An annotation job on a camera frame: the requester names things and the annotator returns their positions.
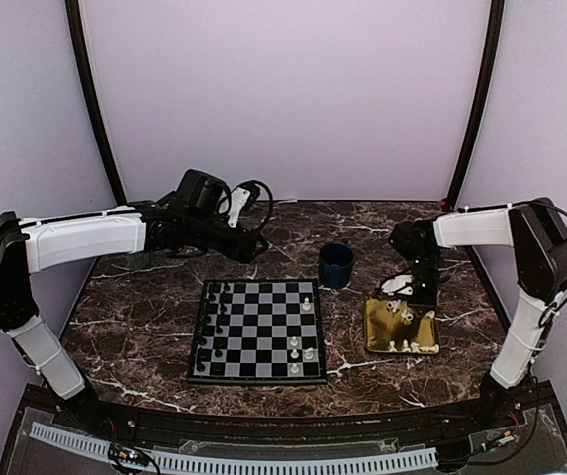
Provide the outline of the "black and white chessboard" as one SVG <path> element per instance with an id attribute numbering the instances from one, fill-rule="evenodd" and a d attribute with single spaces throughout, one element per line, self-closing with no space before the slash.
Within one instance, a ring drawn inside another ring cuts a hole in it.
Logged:
<path id="1" fill-rule="evenodd" d="M 303 311 L 304 298 L 312 302 Z M 299 344 L 292 346 L 295 336 Z M 314 356 L 306 359 L 304 350 Z M 297 349 L 299 357 L 290 353 Z M 299 372 L 290 372 L 297 363 Z M 322 385 L 328 380 L 318 281 L 207 280 L 187 381 L 212 385 Z"/>

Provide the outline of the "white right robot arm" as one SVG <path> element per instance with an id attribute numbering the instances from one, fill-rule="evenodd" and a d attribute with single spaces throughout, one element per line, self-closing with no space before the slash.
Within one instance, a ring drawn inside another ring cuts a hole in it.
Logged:
<path id="1" fill-rule="evenodd" d="M 526 376 L 567 300 L 564 216 L 550 199 L 538 198 L 406 221 L 392 230 L 391 245 L 406 260 L 427 265 L 433 278 L 443 248 L 506 246 L 514 251 L 519 299 L 490 370 L 490 377 L 505 389 Z"/>

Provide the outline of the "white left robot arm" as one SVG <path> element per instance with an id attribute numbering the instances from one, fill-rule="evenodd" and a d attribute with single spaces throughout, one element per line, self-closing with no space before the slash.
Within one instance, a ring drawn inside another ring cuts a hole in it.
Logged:
<path id="1" fill-rule="evenodd" d="M 0 331 L 68 401 L 66 412 L 85 431 L 106 422 L 105 408 L 89 395 L 90 385 L 40 315 L 30 277 L 45 269 L 112 254 L 137 254 L 184 247 L 213 250 L 249 263 L 268 248 L 261 227 L 230 225 L 226 216 L 201 218 L 153 203 L 66 217 L 19 219 L 0 215 Z"/>

